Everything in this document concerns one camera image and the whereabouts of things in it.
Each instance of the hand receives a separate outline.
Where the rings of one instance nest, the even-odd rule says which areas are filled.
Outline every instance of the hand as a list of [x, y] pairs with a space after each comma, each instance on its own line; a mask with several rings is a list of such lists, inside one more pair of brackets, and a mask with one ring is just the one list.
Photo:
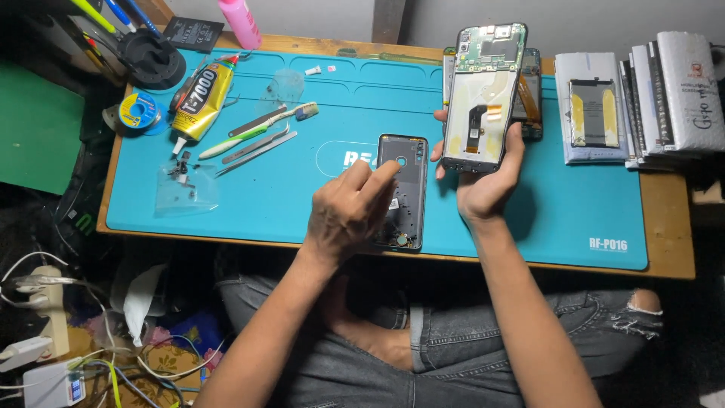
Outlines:
[[[433, 116], [439, 121], [446, 121], [448, 112], [437, 110]], [[456, 192], [458, 212], [469, 227], [471, 224], [490, 221], [503, 215], [504, 205], [518, 183], [524, 150], [521, 124], [514, 123], [506, 133], [506, 154], [501, 162], [501, 168], [496, 173], [485, 176], [476, 173], [459, 175]], [[433, 148], [431, 161], [438, 161], [442, 155], [443, 141], [441, 140]], [[445, 169], [439, 163], [436, 167], [436, 180], [443, 179], [444, 176]]]
[[302, 248], [329, 266], [339, 266], [383, 224], [400, 164], [389, 161], [374, 172], [356, 160], [340, 177], [312, 196], [312, 213]]

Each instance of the jeans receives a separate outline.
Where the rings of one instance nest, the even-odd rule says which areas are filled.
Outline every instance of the jeans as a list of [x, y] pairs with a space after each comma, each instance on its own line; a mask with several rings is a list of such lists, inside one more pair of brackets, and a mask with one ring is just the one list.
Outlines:
[[[248, 273], [225, 247], [217, 255], [217, 288], [240, 332], [269, 296], [278, 271]], [[486, 293], [438, 308], [408, 303], [405, 293], [373, 293], [353, 277], [348, 308], [391, 329], [410, 320], [414, 372], [375, 358], [325, 329], [311, 313], [269, 402], [270, 407], [523, 407], [494, 309]], [[662, 328], [661, 313], [630, 307], [634, 290], [546, 295], [594, 384], [622, 370]]]

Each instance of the plastic bag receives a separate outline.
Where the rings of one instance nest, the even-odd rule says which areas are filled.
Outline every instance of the plastic bag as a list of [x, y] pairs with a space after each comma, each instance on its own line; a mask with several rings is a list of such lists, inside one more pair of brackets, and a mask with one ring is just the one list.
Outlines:
[[156, 217], [202, 214], [219, 206], [216, 166], [189, 165], [183, 160], [171, 160], [159, 167]]

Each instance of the white wall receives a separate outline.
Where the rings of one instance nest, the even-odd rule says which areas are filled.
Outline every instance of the white wall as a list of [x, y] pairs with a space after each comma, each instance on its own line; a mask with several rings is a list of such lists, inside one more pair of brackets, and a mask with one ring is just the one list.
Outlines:
[[[179, 17], [225, 23], [216, 0], [165, 0]], [[370, 41], [374, 0], [246, 0], [264, 34]]]
[[563, 52], [615, 52], [660, 31], [690, 31], [725, 44], [725, 0], [415, 0], [408, 45], [454, 46], [462, 28], [525, 23], [527, 46], [543, 57]]

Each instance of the green board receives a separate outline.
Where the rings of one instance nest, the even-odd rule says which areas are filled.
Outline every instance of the green board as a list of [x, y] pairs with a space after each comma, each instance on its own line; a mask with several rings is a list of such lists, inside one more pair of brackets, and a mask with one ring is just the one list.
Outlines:
[[84, 99], [0, 61], [0, 181], [58, 195], [80, 149]]

